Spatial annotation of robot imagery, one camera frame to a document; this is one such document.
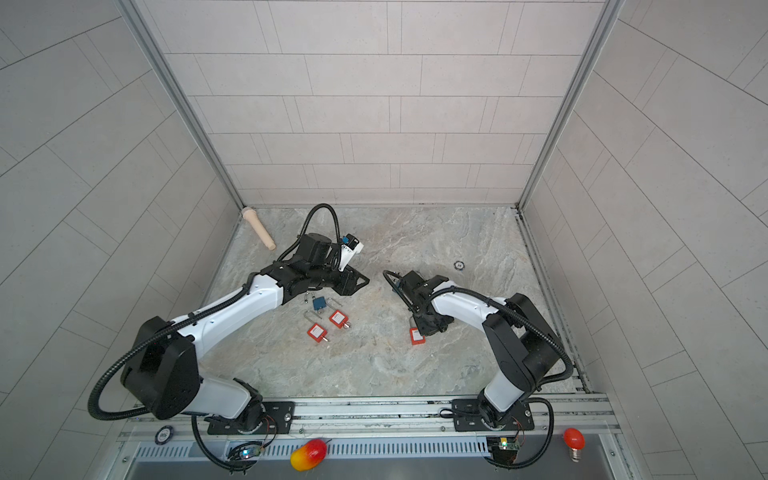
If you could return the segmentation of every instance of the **side wall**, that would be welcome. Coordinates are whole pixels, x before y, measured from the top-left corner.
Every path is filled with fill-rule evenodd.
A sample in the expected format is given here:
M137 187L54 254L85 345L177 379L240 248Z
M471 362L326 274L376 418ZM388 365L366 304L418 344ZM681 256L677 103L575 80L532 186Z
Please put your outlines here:
M0 3L0 478L83 478L96 377L200 305L237 208L110 0Z
M525 208L647 478L768 473L766 30L628 0Z
M512 204L601 2L137 0L247 204Z

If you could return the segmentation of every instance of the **red light bulb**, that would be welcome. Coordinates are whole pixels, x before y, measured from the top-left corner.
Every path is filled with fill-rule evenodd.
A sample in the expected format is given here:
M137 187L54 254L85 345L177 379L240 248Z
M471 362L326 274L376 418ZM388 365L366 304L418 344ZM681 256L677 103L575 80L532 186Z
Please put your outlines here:
M584 436L577 429L568 429L563 434L563 440L571 449L571 460L578 462L581 459L581 449L584 448Z

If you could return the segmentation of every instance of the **gray stone floor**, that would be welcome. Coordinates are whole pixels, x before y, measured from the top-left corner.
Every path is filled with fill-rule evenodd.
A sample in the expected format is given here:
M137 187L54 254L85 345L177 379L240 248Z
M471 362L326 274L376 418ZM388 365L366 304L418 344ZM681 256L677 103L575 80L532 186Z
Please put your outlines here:
M277 258L298 234L309 209L261 208L257 212L277 244L270 252L247 223L240 225L210 298L242 285L249 272ZM340 300L350 329L327 319L330 342L315 343L296 298L243 326L201 360L208 372L237 377L266 397L410 396L475 394L493 377L495 360L485 334L462 322L412 346L408 310L382 277L382 270L444 275L488 296L520 292L549 321L528 252L508 207L337 208L342 235L365 246L350 265L371 279L354 296L331 289L317 296ZM315 214L308 232L333 237L326 210ZM466 267L459 272L453 263ZM328 316L333 310L327 310ZM559 363L554 371L561 371ZM545 386L573 392L569 381Z

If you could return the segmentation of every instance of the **beige wooden stick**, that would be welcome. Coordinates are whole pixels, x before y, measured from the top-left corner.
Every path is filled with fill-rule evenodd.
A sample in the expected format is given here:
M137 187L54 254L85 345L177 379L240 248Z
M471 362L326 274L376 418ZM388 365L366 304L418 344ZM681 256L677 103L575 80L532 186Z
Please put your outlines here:
M251 207L245 207L243 208L243 218L247 220L248 223L250 223L250 226L253 227L253 231L256 232L256 235L259 236L261 241L264 242L264 245L266 245L266 248L270 250L275 250L275 242L272 240L272 237L267 233L266 228L264 228L264 225L261 224L261 221L259 220L259 216L256 215L256 211Z

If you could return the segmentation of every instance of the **black mounting plate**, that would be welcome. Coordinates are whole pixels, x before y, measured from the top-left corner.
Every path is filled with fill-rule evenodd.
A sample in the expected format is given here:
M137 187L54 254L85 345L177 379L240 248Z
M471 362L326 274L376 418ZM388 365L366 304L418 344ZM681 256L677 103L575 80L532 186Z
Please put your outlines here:
M477 399L455 399L451 401L451 408L454 409L456 412L467 412L472 414L480 414L480 409L478 406L480 405L480 401ZM535 428L533 424L533 418L526 416L525 412L531 411L528 407L527 403L524 402L515 402L515 404L512 405L512 416L515 417L519 422L520 425L522 425L523 430L533 430ZM472 417L455 417L453 419L453 427L456 429L457 432L494 432L495 430L491 430L487 426L485 426L485 423L483 423L482 419L479 416L472 416ZM511 422L506 425L504 430L517 430L518 426L516 423Z
M293 409L296 408L296 404L293 402L264 402L262 405L264 405L266 414L277 422L277 425L274 425L270 421L269 434L274 434L275 428L277 428L277 433L281 435L287 434L290 431L290 425L293 421ZM286 414L290 415L288 421L286 421ZM248 435L264 436L266 434L266 422L262 422L256 430L253 430ZM211 422L208 424L208 435L242 435L242 433L225 423Z

